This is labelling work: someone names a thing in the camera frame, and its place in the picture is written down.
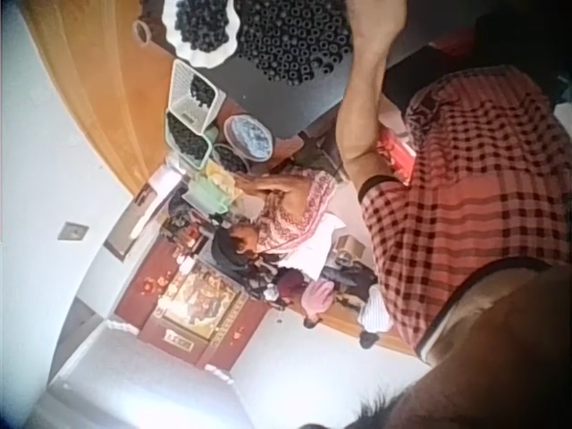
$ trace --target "white basket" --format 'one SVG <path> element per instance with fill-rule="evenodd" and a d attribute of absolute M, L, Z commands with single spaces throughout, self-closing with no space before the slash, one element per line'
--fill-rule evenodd
<path fill-rule="evenodd" d="M 202 79 L 214 91 L 210 107 L 199 106 L 198 101 L 190 94 L 190 83 L 195 76 Z M 226 94 L 185 62 L 179 59 L 172 62 L 169 111 L 195 134 L 202 135 L 205 132 L 206 127 L 215 120 L 221 110 L 225 98 Z"/>

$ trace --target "plastic basket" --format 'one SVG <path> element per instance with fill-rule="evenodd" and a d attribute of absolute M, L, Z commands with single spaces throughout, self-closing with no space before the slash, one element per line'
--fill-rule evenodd
<path fill-rule="evenodd" d="M 182 197 L 204 215 L 222 215 L 231 204 L 231 197 L 205 177 L 190 181 L 189 190 Z"/>
<path fill-rule="evenodd" d="M 179 148 L 179 146 L 175 142 L 175 139 L 172 136 L 171 131 L 169 130 L 169 122 L 167 121 L 167 115 L 165 115 L 165 117 L 164 117 L 164 139 L 167 142 L 167 145 L 170 148 L 172 148 L 173 150 L 175 150 L 179 154 L 179 156 L 182 158 L 182 160 L 185 163 L 187 163 L 188 165 L 190 165 L 192 168 L 194 168 L 195 170 L 202 170 L 203 168 L 205 168 L 206 162 L 208 161 L 209 156 L 213 152 L 213 141 L 216 139 L 216 136 L 214 136 L 213 139 L 210 139 L 208 136 L 203 135 L 203 134 L 199 134 L 199 137 L 203 138 L 203 140 L 208 145 L 208 149 L 206 150 L 205 156 L 203 157 L 203 159 L 195 159 L 192 156 L 188 156 L 187 154 L 182 153 L 181 149 Z"/>
<path fill-rule="evenodd" d="M 190 83 L 195 76 L 202 79 L 214 91 L 214 99 L 210 107 L 199 106 L 198 101 L 190 94 Z M 225 98 L 226 94 L 185 62 L 179 59 L 172 62 L 169 111 L 195 134 L 202 135 L 205 132 L 206 127 L 215 120 L 221 110 Z"/>

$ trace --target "patterned dress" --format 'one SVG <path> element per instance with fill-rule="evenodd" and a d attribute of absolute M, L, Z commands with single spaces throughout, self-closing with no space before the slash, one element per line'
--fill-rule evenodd
<path fill-rule="evenodd" d="M 293 219 L 284 209 L 284 193 L 271 192 L 255 224 L 259 227 L 258 253 L 289 253 L 314 235 L 336 188 L 327 172 L 292 167 L 291 175 L 309 177 L 312 186 L 301 219 Z"/>
<path fill-rule="evenodd" d="M 505 268 L 570 262 L 572 144 L 520 71 L 461 71 L 406 113 L 410 185 L 370 179 L 359 196 L 383 298 L 417 353 L 472 285 Z"/>

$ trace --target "bowl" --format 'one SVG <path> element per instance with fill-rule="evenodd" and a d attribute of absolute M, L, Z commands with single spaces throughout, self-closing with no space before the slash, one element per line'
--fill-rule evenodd
<path fill-rule="evenodd" d="M 216 48 L 213 52 L 206 53 L 191 49 L 190 43 L 183 42 L 181 32 L 175 28 L 177 21 L 177 3 L 180 0 L 164 0 L 161 20 L 165 27 L 165 39 L 174 47 L 179 58 L 189 61 L 193 67 L 213 69 L 221 65 L 231 57 L 238 47 L 237 34 L 240 28 L 240 18 L 234 9 L 234 0 L 228 0 L 226 4 L 226 16 L 229 23 L 226 25 L 226 34 L 229 41 Z"/>
<path fill-rule="evenodd" d="M 224 166 L 224 162 L 221 159 L 221 154 L 219 152 L 219 149 L 221 149 L 221 150 L 226 149 L 226 150 L 232 152 L 236 156 L 237 162 L 240 162 L 243 165 L 244 171 L 232 171 L 232 170 L 227 169 Z M 250 172 L 250 166 L 248 165 L 248 161 L 246 159 L 244 159 L 244 157 L 241 156 L 240 154 L 237 154 L 236 149 L 234 149 L 234 147 L 232 147 L 231 145 L 227 145 L 226 143 L 215 143 L 213 145 L 213 151 L 211 152 L 211 158 L 213 158 L 213 160 L 217 164 L 219 164 L 222 168 L 224 168 L 228 172 L 244 172 L 244 173 Z"/>
<path fill-rule="evenodd" d="M 238 121 L 248 122 L 254 127 L 258 128 L 264 134 L 266 143 L 267 143 L 267 150 L 265 151 L 263 156 L 257 156 L 253 154 L 248 147 L 248 144 L 244 141 L 240 141 L 240 139 L 235 135 L 232 126 L 234 123 Z M 226 141 L 235 149 L 235 152 L 239 156 L 243 156 L 251 161 L 257 163 L 263 163 L 268 161 L 273 154 L 273 137 L 272 133 L 257 119 L 253 118 L 249 114 L 235 114 L 230 116 L 226 121 L 224 121 L 223 125 L 223 132 L 224 136 L 226 137 Z"/>

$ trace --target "hair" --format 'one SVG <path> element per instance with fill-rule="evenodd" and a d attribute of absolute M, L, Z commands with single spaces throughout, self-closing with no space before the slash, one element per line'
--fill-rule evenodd
<path fill-rule="evenodd" d="M 390 398 L 378 398 L 370 404 L 362 404 L 357 420 L 345 427 L 345 429 L 383 429 L 387 425 L 389 416 L 405 391 Z M 327 427 L 316 424 L 303 425 L 299 429 L 327 429 Z"/>
<path fill-rule="evenodd" d="M 371 349 L 379 340 L 379 335 L 373 332 L 362 331 L 359 333 L 359 345 L 362 349 Z"/>
<path fill-rule="evenodd" d="M 248 256 L 238 253 L 238 243 L 229 231 L 219 227 L 213 236 L 211 253 L 215 262 L 232 271 L 241 271 L 248 266 Z"/>
<path fill-rule="evenodd" d="M 304 327 L 308 329 L 314 329 L 317 324 L 320 323 L 320 320 L 313 321 L 307 317 L 304 317 Z"/>

